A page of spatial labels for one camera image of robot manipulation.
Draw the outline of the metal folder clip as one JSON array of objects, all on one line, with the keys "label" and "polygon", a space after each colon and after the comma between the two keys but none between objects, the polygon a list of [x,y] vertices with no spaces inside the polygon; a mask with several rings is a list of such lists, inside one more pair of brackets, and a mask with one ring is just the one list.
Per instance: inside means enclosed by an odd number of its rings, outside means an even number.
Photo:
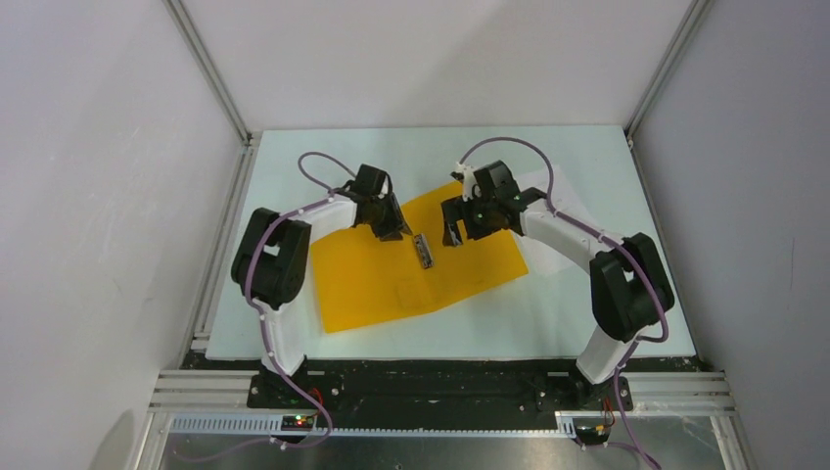
[{"label": "metal folder clip", "polygon": [[413,237],[413,244],[422,268],[432,268],[435,265],[435,261],[426,236],[423,233],[415,235]]}]

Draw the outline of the yellow plastic folder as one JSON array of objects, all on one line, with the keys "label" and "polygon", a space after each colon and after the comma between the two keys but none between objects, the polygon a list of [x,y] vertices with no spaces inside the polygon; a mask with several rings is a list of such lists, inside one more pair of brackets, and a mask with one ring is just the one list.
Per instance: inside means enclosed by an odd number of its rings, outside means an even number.
[{"label": "yellow plastic folder", "polygon": [[366,225],[339,230],[310,245],[310,264],[327,333],[432,313],[528,274],[509,231],[445,247],[441,202],[460,195],[451,182],[402,207],[433,258],[422,265],[414,240],[382,242]]}]

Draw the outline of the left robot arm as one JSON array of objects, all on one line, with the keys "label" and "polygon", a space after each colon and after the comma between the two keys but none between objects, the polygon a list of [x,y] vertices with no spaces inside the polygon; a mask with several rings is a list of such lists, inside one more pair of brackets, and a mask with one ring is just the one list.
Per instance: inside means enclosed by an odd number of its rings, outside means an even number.
[{"label": "left robot arm", "polygon": [[294,302],[300,293],[312,243],[335,232],[365,226],[381,242],[412,233],[393,191],[392,178],[363,164],[343,186],[316,202],[286,212],[255,210],[231,266],[247,304],[256,310],[265,349],[262,363],[278,373],[271,395],[286,407],[302,404],[307,379],[296,371],[305,360],[301,320]]}]

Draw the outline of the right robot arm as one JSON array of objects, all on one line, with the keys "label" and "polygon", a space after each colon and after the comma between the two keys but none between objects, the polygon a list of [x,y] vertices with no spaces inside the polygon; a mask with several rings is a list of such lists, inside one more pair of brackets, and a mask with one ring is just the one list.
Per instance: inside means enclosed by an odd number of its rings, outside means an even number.
[{"label": "right robot arm", "polygon": [[617,242],[599,229],[553,208],[537,187],[520,189],[502,162],[451,173],[459,196],[441,203],[442,244],[459,247],[502,230],[539,242],[580,267],[589,277],[596,328],[576,359],[568,386],[572,402],[595,407],[608,394],[606,381],[625,361],[645,329],[661,322],[673,305],[654,241],[638,233]]}]

